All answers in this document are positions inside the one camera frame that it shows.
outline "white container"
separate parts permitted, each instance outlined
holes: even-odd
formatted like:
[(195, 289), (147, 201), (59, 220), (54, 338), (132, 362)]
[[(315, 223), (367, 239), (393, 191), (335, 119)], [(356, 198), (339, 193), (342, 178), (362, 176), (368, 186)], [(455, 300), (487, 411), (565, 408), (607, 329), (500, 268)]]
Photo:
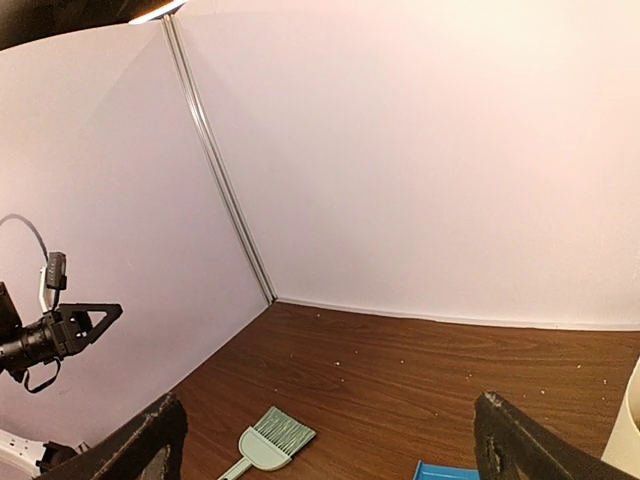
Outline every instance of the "white container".
[(640, 360), (633, 369), (602, 461), (640, 478)]

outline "white baseboard edge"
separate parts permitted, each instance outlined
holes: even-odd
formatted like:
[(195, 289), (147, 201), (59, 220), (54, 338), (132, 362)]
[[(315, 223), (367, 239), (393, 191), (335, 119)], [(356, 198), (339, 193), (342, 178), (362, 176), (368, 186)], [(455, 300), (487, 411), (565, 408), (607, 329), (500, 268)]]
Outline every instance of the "white baseboard edge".
[(571, 320), (550, 319), (549, 321), (535, 320), (499, 320), (493, 318), (466, 318), (450, 317), (446, 315), (433, 315), (429, 313), (399, 312), (390, 310), (378, 310), (374, 308), (354, 307), (352, 305), (338, 305), (332, 303), (315, 302), (289, 297), (278, 297), (279, 303), (292, 303), (305, 307), (322, 308), (327, 310), (339, 310), (350, 313), (362, 313), (381, 317), (395, 317), (413, 320), (433, 320), (442, 323), (456, 323), (462, 325), (480, 325), (486, 327), (510, 327), (510, 328), (537, 328), (544, 330), (586, 330), (602, 332), (635, 332), (640, 331), (638, 323), (579, 323)]

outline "white wall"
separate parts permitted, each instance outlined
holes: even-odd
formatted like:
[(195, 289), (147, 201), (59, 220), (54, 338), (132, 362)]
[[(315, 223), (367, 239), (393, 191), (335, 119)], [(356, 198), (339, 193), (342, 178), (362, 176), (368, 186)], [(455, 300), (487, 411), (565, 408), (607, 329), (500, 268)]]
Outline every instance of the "white wall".
[[(66, 302), (119, 302), (98, 343), (30, 395), (0, 377), (0, 428), (95, 444), (264, 307), (156, 22), (0, 52), (0, 216), (68, 255)], [(37, 243), (0, 229), (0, 279), (38, 318)], [(37, 370), (42, 379), (47, 367)]]
[(640, 3), (192, 0), (281, 297), (640, 326)]

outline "brush handle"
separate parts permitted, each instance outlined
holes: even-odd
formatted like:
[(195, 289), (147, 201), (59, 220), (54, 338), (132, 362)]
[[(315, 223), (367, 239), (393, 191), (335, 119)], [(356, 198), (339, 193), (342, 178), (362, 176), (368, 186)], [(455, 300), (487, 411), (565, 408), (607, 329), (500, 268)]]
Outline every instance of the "brush handle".
[(251, 462), (246, 458), (243, 458), (229, 470), (224, 472), (218, 480), (236, 480), (236, 478), (240, 478), (244, 472), (249, 470), (251, 466)]

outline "metal strip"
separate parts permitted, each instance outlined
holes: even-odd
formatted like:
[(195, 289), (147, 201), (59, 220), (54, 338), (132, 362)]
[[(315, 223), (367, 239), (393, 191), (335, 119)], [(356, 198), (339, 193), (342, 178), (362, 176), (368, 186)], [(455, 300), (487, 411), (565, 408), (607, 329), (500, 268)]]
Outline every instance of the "metal strip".
[(162, 17), (162, 28), (164, 29), (169, 50), (171, 51), (173, 62), (178, 71), (178, 77), (180, 78), (187, 104), (191, 110), (191, 116), (198, 131), (198, 136), (202, 142), (209, 168), (218, 185), (224, 205), (231, 217), (231, 223), (240, 239), (240, 243), (249, 260), (251, 269), (258, 280), (260, 289), (267, 302), (271, 304), (278, 297), (276, 296), (264, 263), (260, 258), (258, 248), (251, 236), (247, 221), (242, 214), (238, 197), (233, 190), (229, 173), (225, 167), (220, 148), (213, 135), (209, 119), (202, 104), (200, 93), (198, 92), (198, 87), (193, 72), (191, 71), (191, 66), (185, 53), (184, 44), (178, 33), (173, 14)]

